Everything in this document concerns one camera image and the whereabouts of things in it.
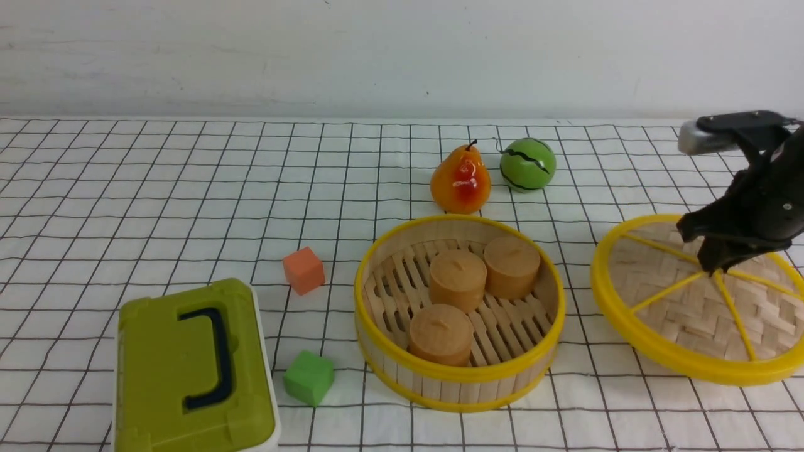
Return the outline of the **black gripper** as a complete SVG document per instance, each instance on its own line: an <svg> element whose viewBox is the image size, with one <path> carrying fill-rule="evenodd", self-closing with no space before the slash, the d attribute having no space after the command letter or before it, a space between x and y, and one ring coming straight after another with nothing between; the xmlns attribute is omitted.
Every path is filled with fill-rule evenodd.
<svg viewBox="0 0 804 452"><path fill-rule="evenodd" d="M724 195L676 223L683 242L703 238L697 258L710 276L787 250L802 234L802 128L789 133L776 149L747 158Z"/></svg>

